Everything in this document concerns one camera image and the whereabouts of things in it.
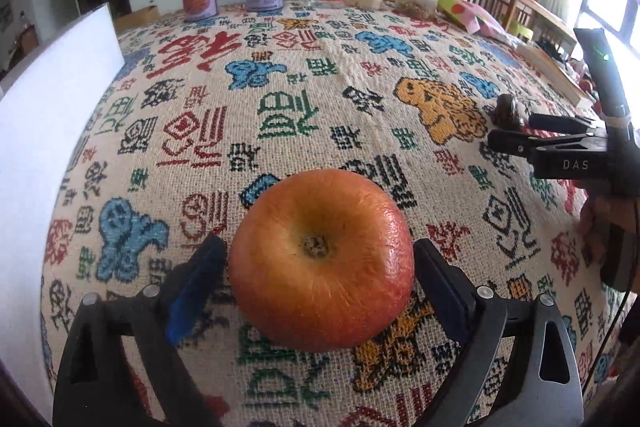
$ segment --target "window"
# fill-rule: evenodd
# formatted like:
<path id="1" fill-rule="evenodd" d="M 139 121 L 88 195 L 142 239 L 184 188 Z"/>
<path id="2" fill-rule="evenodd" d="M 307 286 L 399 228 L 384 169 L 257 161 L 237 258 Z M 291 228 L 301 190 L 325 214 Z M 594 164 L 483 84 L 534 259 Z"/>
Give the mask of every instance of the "window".
<path id="1" fill-rule="evenodd" d="M 609 41 L 614 37 L 640 58 L 640 18 L 637 15 L 636 0 L 582 0 L 577 26 L 604 28 Z"/>
<path id="2" fill-rule="evenodd" d="M 636 0 L 582 0 L 578 28 L 603 28 L 620 72 L 626 101 L 640 126 L 640 16 Z M 580 44 L 572 57 L 582 59 Z"/>

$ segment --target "apple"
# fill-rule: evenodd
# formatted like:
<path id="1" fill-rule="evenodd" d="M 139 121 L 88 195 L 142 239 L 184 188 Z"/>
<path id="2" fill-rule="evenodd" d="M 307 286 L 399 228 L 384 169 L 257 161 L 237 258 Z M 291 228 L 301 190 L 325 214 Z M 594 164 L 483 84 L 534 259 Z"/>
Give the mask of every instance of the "apple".
<path id="1" fill-rule="evenodd" d="M 593 84 L 590 83 L 586 78 L 583 78 L 578 82 L 578 86 L 584 92 L 592 93 L 593 92 Z"/>
<path id="2" fill-rule="evenodd" d="M 323 352 L 388 327 L 414 285 L 409 229 L 394 202 L 354 172 L 301 172 L 270 187 L 231 243 L 244 317 L 274 343 Z"/>

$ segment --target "tablecloth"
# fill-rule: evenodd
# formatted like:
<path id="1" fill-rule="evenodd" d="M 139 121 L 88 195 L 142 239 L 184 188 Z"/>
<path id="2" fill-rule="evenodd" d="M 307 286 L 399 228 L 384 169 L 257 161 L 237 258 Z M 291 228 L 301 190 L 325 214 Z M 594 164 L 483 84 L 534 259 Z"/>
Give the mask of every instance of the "tablecloth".
<path id="1" fill-rule="evenodd" d="M 377 183 L 414 238 L 429 237 L 473 284 L 557 299 L 585 377 L 622 295 L 601 285 L 575 232 L 585 194 L 487 147 L 502 92 L 527 112 L 575 112 L 516 52 L 440 16 L 301 2 L 261 13 L 232 6 L 199 23 L 179 14 L 120 43 L 126 64 L 79 138 L 44 252 L 52 387 L 82 295 L 114 299 L 162 283 L 207 233 L 229 244 L 268 187 L 322 167 Z M 134 341 L 124 345 L 149 414 L 164 418 Z M 471 418 L 488 412 L 510 346 L 500 346 Z M 226 280 L 178 352 L 227 426 L 408 427 L 460 346 L 416 287 L 405 311 L 361 346 L 285 349 L 242 318 Z"/>

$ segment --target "small figurine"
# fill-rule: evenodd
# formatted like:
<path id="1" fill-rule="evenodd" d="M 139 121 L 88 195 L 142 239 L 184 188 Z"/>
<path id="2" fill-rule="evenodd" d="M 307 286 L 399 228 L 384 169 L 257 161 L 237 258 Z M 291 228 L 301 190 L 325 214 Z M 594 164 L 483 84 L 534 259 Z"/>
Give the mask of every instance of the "small figurine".
<path id="1" fill-rule="evenodd" d="M 498 96 L 495 103 L 495 109 L 491 113 L 491 121 L 495 126 L 506 131 L 520 131 L 524 125 L 518 111 L 518 100 L 509 93 L 503 93 Z"/>

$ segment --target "cable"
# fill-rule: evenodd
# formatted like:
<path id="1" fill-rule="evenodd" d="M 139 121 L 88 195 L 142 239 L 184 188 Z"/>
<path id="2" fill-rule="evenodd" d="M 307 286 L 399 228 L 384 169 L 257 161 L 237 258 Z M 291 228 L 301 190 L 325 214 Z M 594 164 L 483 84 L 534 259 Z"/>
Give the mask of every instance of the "cable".
<path id="1" fill-rule="evenodd" d="M 629 293 L 631 293 L 631 288 L 633 288 L 634 279 L 636 278 L 636 270 L 638 269 L 638 258 L 640 257 L 640 219 L 638 217 L 638 198 L 634 199 L 634 218 L 636 221 L 636 235 L 634 236 L 634 261 L 633 261 L 633 264 L 631 265 L 631 273 L 629 274 L 629 284 L 626 288 L 625 296 L 622 299 L 620 306 L 618 307 L 616 316 L 613 317 L 613 322 L 609 326 L 609 329 L 607 330 L 607 334 L 604 336 L 604 340 L 600 344 L 600 349 L 598 350 L 598 354 L 596 355 L 596 358 L 593 359 L 593 363 L 591 363 L 591 369 L 589 370 L 587 379 L 584 381 L 584 385 L 582 386 L 583 397 L 584 397 L 584 393 L 587 391 L 587 387 L 589 385 L 589 382 L 591 381 L 591 377 L 593 376 L 593 373 L 595 373 L 596 366 L 598 365 L 598 361 L 602 356 L 602 352 L 604 351 L 604 348 L 607 346 L 607 343 L 609 342 L 609 337 L 613 332 L 613 328 L 615 327 L 618 319 L 620 318 L 620 314 L 622 313 L 622 310 L 625 308 L 626 300 L 629 298 Z"/>

